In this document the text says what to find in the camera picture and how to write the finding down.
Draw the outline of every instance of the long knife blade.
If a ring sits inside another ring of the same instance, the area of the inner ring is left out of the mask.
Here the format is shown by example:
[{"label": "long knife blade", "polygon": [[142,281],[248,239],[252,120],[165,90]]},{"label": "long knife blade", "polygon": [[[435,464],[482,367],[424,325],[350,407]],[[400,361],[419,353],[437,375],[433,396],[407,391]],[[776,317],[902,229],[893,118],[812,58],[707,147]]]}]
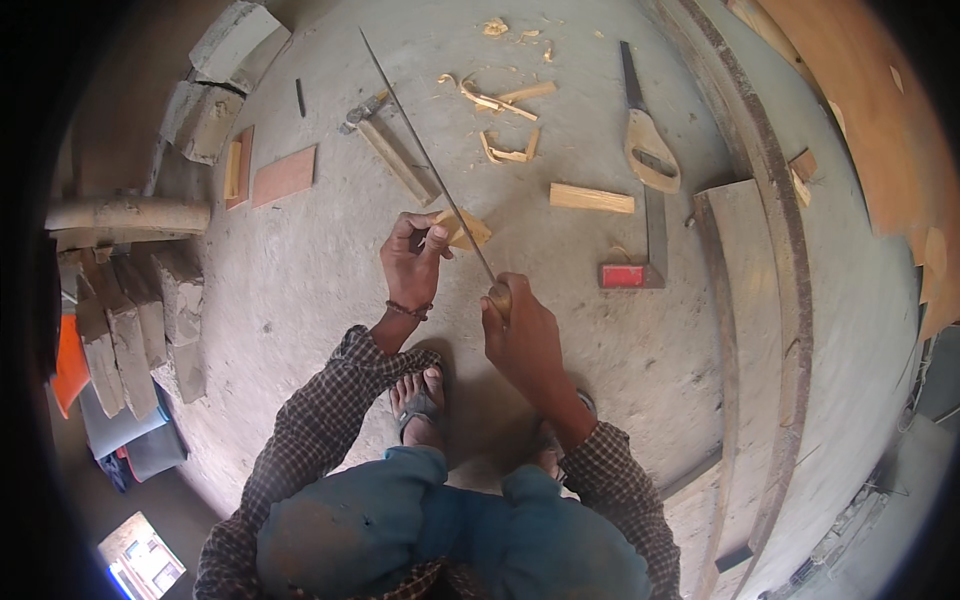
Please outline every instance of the long knife blade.
[{"label": "long knife blade", "polygon": [[636,78],[634,57],[630,54],[630,44],[620,42],[620,58],[623,59],[623,85],[627,88],[627,108],[639,108],[646,112],[647,104],[640,93],[640,81]]},{"label": "long knife blade", "polygon": [[487,259],[483,257],[483,253],[480,252],[480,247],[477,246],[476,240],[473,239],[473,235],[470,233],[470,229],[467,227],[467,222],[464,221],[464,216],[460,214],[460,209],[457,208],[457,205],[453,202],[453,199],[450,198],[450,192],[446,190],[444,180],[440,179],[440,174],[437,173],[437,167],[433,166],[433,160],[430,160],[430,156],[426,153],[426,149],[423,148],[423,144],[420,142],[420,137],[414,130],[414,126],[411,125],[410,119],[407,118],[407,113],[403,110],[403,106],[396,97],[396,92],[394,92],[393,86],[390,85],[390,81],[383,72],[383,68],[380,66],[379,60],[376,59],[376,55],[373,53],[373,48],[370,47],[370,43],[367,41],[367,36],[364,35],[363,29],[360,29],[360,36],[363,38],[363,43],[367,46],[367,51],[370,52],[370,58],[373,59],[373,66],[376,67],[376,72],[380,74],[383,84],[387,87],[387,92],[390,93],[390,98],[394,101],[394,106],[396,106],[396,109],[400,112],[400,116],[403,118],[403,123],[406,124],[407,130],[411,135],[413,135],[414,141],[417,142],[417,147],[420,148],[420,153],[423,155],[423,159],[426,160],[427,166],[430,167],[430,172],[433,173],[433,177],[437,179],[437,183],[440,185],[441,191],[444,192],[444,198],[446,198],[446,202],[450,205],[450,210],[453,211],[453,214],[457,217],[457,221],[460,222],[460,227],[463,229],[464,234],[467,236],[467,240],[469,240],[470,245],[473,247],[473,252],[477,255],[477,258],[480,259],[480,262],[483,263],[484,271],[487,272],[487,277],[490,278],[491,284],[494,287],[497,285],[503,285],[496,280],[495,276],[493,276],[493,271],[491,271],[490,265],[487,264]]}]

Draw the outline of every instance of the plaid shirt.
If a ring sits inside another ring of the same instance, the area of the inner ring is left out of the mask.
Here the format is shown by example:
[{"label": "plaid shirt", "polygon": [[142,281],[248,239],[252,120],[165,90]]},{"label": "plaid shirt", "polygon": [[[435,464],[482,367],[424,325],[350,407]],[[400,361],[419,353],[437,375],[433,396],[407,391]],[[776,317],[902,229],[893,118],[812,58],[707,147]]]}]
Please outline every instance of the plaid shirt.
[{"label": "plaid shirt", "polygon": [[[265,598],[256,575],[256,535],[271,505],[340,465],[373,401],[404,374],[423,371],[438,358],[424,349],[387,356],[366,327],[351,328],[324,370],[276,413],[274,435],[256,458],[240,508],[215,525],[204,544],[194,596]],[[646,559],[651,597],[680,598],[680,548],[673,542],[653,481],[630,454],[627,434],[600,422],[561,460],[561,467],[566,486],[613,523]],[[416,565],[383,600],[427,595],[488,596],[468,565],[441,559]]]}]

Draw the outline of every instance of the hammer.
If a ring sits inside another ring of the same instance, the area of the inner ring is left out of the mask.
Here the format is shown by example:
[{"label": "hammer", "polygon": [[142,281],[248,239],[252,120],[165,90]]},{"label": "hammer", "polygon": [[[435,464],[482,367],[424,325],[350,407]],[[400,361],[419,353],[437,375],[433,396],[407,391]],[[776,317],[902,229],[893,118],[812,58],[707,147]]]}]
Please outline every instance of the hammer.
[{"label": "hammer", "polygon": [[423,187],[423,183],[417,178],[410,165],[397,153],[396,149],[390,145],[390,142],[383,137],[383,134],[373,126],[370,118],[378,111],[387,100],[387,90],[383,90],[375,96],[364,100],[356,108],[351,108],[347,113],[347,119],[337,128],[337,131],[343,135],[349,135],[354,130],[360,131],[373,150],[387,164],[387,170],[393,173],[403,184],[414,201],[420,206],[427,206],[432,203],[438,193],[428,191]]}]

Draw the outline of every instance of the left hand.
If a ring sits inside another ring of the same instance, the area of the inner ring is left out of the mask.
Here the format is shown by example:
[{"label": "left hand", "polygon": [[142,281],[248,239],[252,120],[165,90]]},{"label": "left hand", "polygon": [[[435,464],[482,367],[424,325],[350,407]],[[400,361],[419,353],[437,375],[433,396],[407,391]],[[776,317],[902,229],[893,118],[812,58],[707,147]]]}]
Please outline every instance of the left hand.
[{"label": "left hand", "polygon": [[[390,300],[407,310],[417,310],[433,302],[440,276],[440,257],[453,258],[446,245],[449,232],[433,225],[438,214],[439,211],[425,215],[401,212],[390,237],[380,248]],[[422,252],[412,252],[410,248],[410,238],[417,229],[429,229],[423,238]]]}]

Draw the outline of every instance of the orange cloth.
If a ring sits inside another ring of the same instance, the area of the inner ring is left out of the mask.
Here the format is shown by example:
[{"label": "orange cloth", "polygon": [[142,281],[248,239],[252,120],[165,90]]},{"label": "orange cloth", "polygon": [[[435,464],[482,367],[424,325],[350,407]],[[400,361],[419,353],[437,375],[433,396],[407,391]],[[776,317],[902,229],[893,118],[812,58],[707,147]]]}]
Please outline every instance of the orange cloth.
[{"label": "orange cloth", "polygon": [[51,378],[50,385],[57,397],[57,405],[63,418],[68,419],[70,404],[90,380],[86,369],[84,347],[77,333],[77,316],[60,317],[60,349],[57,351],[57,374]]}]

